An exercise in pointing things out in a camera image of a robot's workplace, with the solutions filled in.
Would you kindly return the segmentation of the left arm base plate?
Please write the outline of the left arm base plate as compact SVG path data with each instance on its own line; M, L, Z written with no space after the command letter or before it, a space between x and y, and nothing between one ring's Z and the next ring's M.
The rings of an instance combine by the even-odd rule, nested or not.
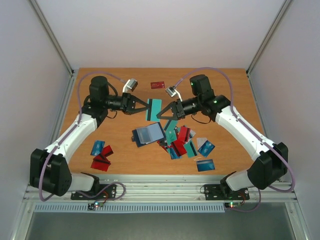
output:
M71 200L74 201L84 201L84 200L100 200L105 199L115 199L117 193L116 184L100 184L89 191L74 191L71 193Z

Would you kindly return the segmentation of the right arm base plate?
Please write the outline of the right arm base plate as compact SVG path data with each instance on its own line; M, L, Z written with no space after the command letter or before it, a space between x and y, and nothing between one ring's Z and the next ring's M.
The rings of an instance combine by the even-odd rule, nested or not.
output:
M220 184L203 185L203 193L207 201L231 201L231 200L249 200L249 190L241 188L233 191L229 188L223 188Z

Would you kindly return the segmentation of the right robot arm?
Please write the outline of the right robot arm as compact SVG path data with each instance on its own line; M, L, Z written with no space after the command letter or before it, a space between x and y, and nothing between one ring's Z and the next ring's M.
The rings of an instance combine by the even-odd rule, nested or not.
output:
M249 169L232 172L220 180L220 191L225 198L232 198L245 188L264 190L288 172L289 150L284 143L276 144L265 137L241 116L227 97L215 95L206 75L195 75L189 82L194 97L173 101L156 116L180 120L201 112L242 145L253 164Z

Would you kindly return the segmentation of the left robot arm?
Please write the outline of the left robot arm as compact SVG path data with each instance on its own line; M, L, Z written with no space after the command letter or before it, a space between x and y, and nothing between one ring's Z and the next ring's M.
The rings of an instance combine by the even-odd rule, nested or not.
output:
M105 76L91 79L89 94L79 102L74 122L56 141L45 149L35 149L30 155L29 184L38 189L41 201L46 201L43 192L61 197L67 192L81 191L89 199L100 195L98 177L71 173L69 161L83 141L102 124L110 110L133 115L149 108L146 102L132 95L137 85L137 80L131 78L124 83L121 94L110 94L113 86Z

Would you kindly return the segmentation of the teal card front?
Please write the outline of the teal card front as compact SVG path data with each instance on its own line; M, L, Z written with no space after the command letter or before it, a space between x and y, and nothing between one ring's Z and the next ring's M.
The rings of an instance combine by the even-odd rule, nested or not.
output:
M149 105L149 108L146 110L146 121L150 122L159 122L160 119L157 117L157 114L162 109L162 100L161 99L154 99L154 98L148 98L147 103Z

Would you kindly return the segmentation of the dark blue card holder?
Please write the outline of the dark blue card holder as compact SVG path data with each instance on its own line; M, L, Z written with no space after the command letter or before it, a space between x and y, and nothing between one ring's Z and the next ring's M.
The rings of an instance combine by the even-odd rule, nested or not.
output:
M132 131L131 140L135 142L138 148L145 145L162 141L166 138L165 132L159 122L148 126L138 127Z

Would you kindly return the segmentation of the teal card top pile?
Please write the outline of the teal card top pile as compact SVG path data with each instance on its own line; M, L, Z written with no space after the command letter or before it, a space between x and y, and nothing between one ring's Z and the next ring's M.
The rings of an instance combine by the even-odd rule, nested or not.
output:
M164 128L163 128L164 132L169 133L173 131L177 125L177 122L178 122L177 120L168 120L164 125Z

